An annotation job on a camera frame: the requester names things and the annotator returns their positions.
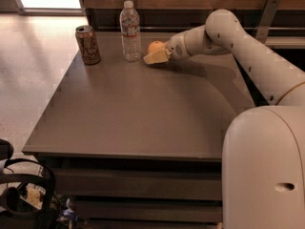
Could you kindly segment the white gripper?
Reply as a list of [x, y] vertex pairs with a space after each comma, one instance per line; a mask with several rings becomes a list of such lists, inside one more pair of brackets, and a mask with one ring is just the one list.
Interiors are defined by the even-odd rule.
[[181, 32], [171, 37], [166, 42], [166, 48], [148, 49], [148, 54], [144, 56], [144, 62], [147, 65], [164, 63], [171, 60], [183, 60], [189, 58], [186, 47], [186, 33]]

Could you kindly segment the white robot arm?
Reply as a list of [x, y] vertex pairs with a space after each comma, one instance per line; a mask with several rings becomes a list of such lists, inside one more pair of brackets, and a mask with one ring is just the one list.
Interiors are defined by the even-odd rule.
[[224, 229], [305, 229], [305, 72], [249, 35], [228, 10], [152, 42], [146, 64], [230, 52], [267, 103], [238, 115], [222, 153]]

